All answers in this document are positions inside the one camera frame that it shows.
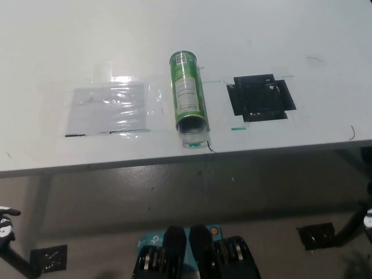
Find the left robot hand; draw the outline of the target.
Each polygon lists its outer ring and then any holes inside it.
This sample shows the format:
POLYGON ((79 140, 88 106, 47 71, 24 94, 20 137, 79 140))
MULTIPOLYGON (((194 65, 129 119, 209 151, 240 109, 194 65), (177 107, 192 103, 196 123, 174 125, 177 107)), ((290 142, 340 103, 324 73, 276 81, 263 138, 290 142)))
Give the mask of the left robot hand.
POLYGON ((7 206, 1 206, 1 227, 0 227, 0 238, 1 238, 1 253, 5 252, 11 241, 15 240, 15 234, 13 231, 12 220, 8 216, 20 216, 21 211, 12 209, 7 206))

